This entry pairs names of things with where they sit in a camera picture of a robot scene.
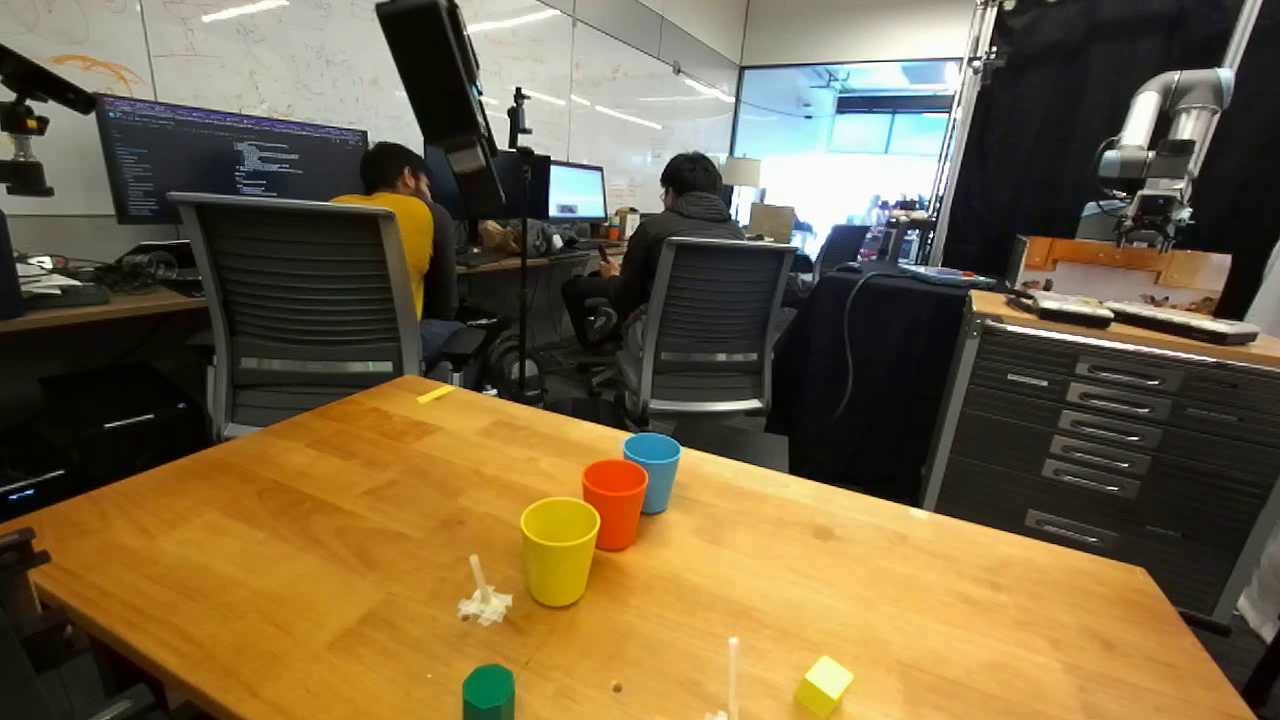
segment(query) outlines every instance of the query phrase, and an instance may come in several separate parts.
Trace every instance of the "blue cup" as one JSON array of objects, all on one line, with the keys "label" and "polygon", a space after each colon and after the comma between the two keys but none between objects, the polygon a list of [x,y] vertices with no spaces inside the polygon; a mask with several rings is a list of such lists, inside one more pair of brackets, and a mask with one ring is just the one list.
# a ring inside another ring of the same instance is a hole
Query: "blue cup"
[{"label": "blue cup", "polygon": [[681,443],[663,433],[638,433],[630,438],[626,455],[649,471],[645,515],[663,513],[681,470]]}]

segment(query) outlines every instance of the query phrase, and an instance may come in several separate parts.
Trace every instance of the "person with dark hair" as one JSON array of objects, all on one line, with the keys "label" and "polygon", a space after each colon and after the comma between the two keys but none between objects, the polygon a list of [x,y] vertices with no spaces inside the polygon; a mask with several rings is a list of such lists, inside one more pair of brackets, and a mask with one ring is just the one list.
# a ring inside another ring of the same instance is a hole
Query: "person with dark hair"
[{"label": "person with dark hair", "polygon": [[667,160],[663,214],[645,216],[630,242],[620,277],[572,277],[562,295],[572,332],[583,348],[617,342],[626,321],[649,306],[658,261],[672,237],[723,237],[745,242],[745,228],[730,216],[719,169],[703,151],[681,151]]},{"label": "person with dark hair", "polygon": [[426,293],[435,253],[435,224],[445,224],[435,216],[440,209],[433,204],[429,165],[403,144],[371,144],[360,156],[360,186],[366,196],[336,196],[336,204],[390,209],[398,216],[413,313],[420,318],[426,362],[433,362],[465,325],[433,321]]}]

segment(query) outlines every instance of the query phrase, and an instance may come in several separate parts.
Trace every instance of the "yellow cup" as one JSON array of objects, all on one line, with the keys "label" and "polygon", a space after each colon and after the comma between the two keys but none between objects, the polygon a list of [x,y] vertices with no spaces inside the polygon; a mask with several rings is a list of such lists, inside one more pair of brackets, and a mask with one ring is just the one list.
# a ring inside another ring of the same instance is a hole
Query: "yellow cup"
[{"label": "yellow cup", "polygon": [[521,537],[532,602],[575,604],[591,579],[602,513],[575,496],[544,496],[521,513]]}]

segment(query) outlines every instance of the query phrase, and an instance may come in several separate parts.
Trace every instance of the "window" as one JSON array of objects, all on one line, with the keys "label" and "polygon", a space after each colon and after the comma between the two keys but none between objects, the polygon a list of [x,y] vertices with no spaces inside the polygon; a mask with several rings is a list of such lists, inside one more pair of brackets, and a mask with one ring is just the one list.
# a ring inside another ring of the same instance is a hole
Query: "window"
[{"label": "window", "polygon": [[876,199],[933,196],[958,62],[745,69],[732,156],[755,156],[767,204],[826,242]]}]

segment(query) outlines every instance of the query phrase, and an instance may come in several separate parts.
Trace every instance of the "wall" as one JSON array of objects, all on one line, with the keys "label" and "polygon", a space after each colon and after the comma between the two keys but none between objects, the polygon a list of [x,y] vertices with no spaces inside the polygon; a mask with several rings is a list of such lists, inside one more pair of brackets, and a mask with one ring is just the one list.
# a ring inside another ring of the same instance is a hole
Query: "wall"
[{"label": "wall", "polygon": [[[232,4],[249,0],[0,0],[0,43],[55,69],[88,94],[350,124],[367,130],[371,139],[420,144],[371,11],[378,0],[293,0],[277,11],[226,25],[201,21]],[[541,0],[460,0],[460,7],[471,30],[547,11]],[[732,64],[687,34],[658,30],[663,48],[693,57],[695,73],[718,64],[719,76],[732,76],[723,73]],[[471,43],[482,53],[486,107],[496,139],[510,139],[504,107],[514,90],[541,90],[544,97],[529,103],[532,136],[524,144],[547,156],[603,165],[617,209],[658,204],[654,190],[667,151],[730,151],[732,107],[723,102],[693,94],[672,76],[672,64],[582,25],[572,11],[482,34]],[[176,228],[119,228],[111,221],[91,118],[55,103],[39,103],[36,112],[54,118],[54,131],[36,139],[36,160],[48,169],[55,196],[0,196],[19,253],[111,261],[139,237],[176,237]]]},{"label": "wall", "polygon": [[740,62],[750,34],[750,0],[641,0],[713,43],[719,57]]},{"label": "wall", "polygon": [[753,0],[745,64],[963,57],[973,0]]}]

